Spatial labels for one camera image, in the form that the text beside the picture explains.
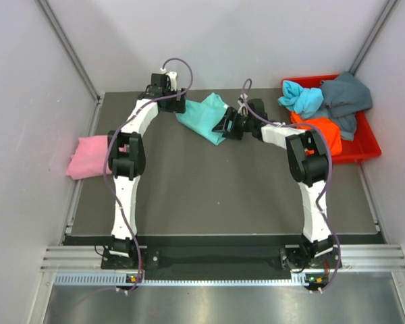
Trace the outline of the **teal t shirt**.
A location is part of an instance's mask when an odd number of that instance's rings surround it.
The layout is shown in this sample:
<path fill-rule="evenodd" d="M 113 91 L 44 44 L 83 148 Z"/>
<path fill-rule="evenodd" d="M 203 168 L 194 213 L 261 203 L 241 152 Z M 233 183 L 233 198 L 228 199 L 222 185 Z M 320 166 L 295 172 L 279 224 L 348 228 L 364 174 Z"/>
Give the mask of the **teal t shirt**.
<path fill-rule="evenodd" d="M 212 144 L 219 145 L 225 138 L 212 129 L 222 120 L 227 108 L 222 98 L 212 92 L 202 102 L 187 100 L 185 113 L 177 113 L 176 118 Z"/>

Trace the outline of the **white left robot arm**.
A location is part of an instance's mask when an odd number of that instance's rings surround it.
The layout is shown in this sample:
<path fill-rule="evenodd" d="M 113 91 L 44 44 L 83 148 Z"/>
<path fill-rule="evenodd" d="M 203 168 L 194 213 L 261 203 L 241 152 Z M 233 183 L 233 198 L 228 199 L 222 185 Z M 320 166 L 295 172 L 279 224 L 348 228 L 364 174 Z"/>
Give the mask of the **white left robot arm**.
<path fill-rule="evenodd" d="M 115 219 L 109 253 L 124 267 L 135 266 L 140 258 L 136 248 L 136 193 L 146 167 L 142 137 L 160 112 L 184 113 L 185 89 L 178 88 L 178 74 L 161 69 L 137 97 L 135 108 L 118 134 L 108 134 L 108 164 L 114 183 Z"/>

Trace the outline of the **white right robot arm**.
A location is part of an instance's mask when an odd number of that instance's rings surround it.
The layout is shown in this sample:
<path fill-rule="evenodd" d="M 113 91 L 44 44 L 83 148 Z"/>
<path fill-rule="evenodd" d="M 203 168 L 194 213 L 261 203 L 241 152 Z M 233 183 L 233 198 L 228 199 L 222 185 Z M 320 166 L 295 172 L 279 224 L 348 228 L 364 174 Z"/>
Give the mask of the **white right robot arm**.
<path fill-rule="evenodd" d="M 331 174 L 329 153 L 318 131 L 298 129 L 269 121 L 261 99 L 239 100 L 240 108 L 228 107 L 212 131 L 224 138 L 241 140 L 245 133 L 285 149 L 292 178 L 302 197 L 304 226 L 302 243 L 283 257 L 287 269 L 302 272 L 317 267 L 333 251 L 333 234 L 327 224 L 326 190 Z"/>

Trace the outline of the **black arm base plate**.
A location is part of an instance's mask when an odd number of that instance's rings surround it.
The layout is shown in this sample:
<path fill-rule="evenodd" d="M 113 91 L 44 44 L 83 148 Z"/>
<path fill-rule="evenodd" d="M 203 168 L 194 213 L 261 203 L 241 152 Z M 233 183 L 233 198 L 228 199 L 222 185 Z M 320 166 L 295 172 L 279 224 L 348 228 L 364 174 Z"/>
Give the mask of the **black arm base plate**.
<path fill-rule="evenodd" d="M 307 269 L 335 269 L 339 260 L 337 250 L 312 257 L 303 247 L 292 246 L 148 246 L 141 249 L 141 257 L 133 250 L 129 257 L 104 252 L 104 269 L 136 269 L 145 271 L 172 270 L 184 273 L 208 269 L 224 274 L 228 270 L 241 271 L 250 267 L 274 271 Z"/>

